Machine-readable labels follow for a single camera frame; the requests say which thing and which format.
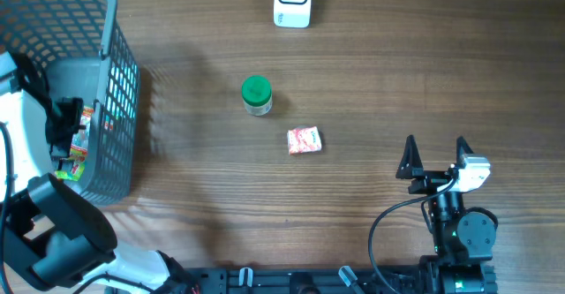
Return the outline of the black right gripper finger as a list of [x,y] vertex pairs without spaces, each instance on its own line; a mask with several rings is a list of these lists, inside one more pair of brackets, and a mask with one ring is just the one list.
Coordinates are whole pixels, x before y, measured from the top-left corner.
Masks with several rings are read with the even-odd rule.
[[397,168],[395,177],[397,179],[415,179],[424,176],[424,167],[421,161],[415,137],[409,135],[406,138],[403,157]]
[[463,164],[463,157],[465,155],[472,155],[473,150],[467,143],[466,139],[463,136],[459,136],[456,139],[456,163]]

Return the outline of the Haribo gummy candy bag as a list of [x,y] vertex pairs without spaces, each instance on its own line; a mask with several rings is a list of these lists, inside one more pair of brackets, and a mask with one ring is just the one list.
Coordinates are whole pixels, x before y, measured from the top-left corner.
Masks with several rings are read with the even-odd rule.
[[59,163],[55,176],[60,180],[79,181],[85,167],[88,156],[88,145],[90,135],[90,124],[94,109],[85,107],[80,117],[79,131],[72,135],[70,155]]

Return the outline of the small red-white snack packet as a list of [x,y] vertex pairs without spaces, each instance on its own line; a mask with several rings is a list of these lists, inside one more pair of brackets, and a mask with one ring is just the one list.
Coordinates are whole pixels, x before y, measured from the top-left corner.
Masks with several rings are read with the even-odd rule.
[[290,155],[319,152],[322,149],[317,126],[288,130],[287,142]]

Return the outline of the green-lidded Knorr jar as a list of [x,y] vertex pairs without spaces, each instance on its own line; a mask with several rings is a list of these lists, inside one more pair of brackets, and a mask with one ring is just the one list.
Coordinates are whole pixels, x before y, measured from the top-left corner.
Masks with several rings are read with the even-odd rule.
[[273,92],[268,79],[254,75],[241,88],[245,110],[253,116],[266,115],[273,106]]

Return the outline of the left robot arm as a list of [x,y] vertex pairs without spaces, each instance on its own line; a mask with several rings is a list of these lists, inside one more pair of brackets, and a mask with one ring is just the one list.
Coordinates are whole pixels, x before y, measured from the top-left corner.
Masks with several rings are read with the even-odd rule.
[[178,262],[118,241],[102,212],[54,176],[45,122],[31,95],[1,94],[1,264],[40,291],[198,292]]

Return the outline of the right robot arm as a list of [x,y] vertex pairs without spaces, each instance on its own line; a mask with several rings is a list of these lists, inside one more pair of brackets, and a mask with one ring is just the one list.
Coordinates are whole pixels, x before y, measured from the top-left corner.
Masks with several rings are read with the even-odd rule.
[[418,264],[418,293],[495,293],[493,258],[498,219],[482,207],[466,207],[463,196],[481,187],[491,163],[456,140],[456,162],[447,170],[425,170],[415,137],[407,137],[395,177],[409,179],[409,194],[422,195],[421,209],[433,237],[434,255]]

